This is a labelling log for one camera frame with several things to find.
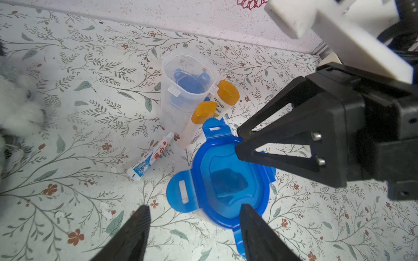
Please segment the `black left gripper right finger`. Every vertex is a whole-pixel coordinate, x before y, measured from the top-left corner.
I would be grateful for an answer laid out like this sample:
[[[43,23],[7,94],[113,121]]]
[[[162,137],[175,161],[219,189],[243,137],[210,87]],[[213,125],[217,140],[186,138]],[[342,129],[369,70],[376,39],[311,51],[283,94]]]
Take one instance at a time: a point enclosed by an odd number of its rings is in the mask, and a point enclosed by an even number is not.
[[[299,258],[249,205],[241,206],[241,235],[248,261],[298,261]]]

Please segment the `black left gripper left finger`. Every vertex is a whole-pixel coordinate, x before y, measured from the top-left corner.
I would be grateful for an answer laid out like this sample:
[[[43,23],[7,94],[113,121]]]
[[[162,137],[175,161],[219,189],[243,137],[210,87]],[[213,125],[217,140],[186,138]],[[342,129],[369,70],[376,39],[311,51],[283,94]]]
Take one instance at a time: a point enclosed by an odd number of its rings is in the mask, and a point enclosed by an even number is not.
[[[142,261],[150,233],[151,214],[140,206],[93,261]]]

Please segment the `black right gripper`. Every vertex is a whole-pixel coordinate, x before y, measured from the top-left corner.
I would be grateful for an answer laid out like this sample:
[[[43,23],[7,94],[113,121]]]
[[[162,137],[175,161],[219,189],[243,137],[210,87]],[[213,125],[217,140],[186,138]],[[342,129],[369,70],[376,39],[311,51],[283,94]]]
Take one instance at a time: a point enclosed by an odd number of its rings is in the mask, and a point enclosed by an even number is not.
[[[290,82],[243,123],[242,161],[343,188],[388,184],[394,201],[418,198],[418,87],[345,66]]]

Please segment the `yellow cap bottle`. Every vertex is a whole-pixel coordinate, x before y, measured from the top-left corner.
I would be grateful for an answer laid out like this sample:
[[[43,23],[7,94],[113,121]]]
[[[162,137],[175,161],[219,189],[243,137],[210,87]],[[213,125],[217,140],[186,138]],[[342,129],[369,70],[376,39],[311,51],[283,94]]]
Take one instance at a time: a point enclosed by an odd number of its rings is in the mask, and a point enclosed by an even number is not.
[[[207,97],[207,100],[213,101],[217,105],[213,116],[217,120],[221,120],[239,99],[240,94],[238,89],[226,80],[221,80],[217,88],[212,89]]]
[[[204,101],[200,103],[192,114],[185,131],[180,136],[179,147],[186,149],[189,145],[195,143],[202,135],[203,124],[210,118],[213,118],[216,112],[217,104],[213,101]]]

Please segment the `clear plastic container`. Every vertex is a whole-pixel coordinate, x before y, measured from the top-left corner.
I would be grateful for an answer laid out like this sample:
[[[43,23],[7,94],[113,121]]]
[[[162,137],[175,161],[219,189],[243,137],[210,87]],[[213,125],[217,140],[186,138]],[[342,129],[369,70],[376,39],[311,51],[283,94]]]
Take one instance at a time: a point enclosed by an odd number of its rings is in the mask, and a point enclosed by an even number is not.
[[[178,86],[174,79],[176,69],[198,76],[203,72],[210,75],[211,82],[207,91],[193,94]],[[197,106],[204,102],[211,88],[218,82],[219,73],[208,58],[187,48],[179,48],[165,54],[161,73],[160,123],[166,132],[181,135]]]

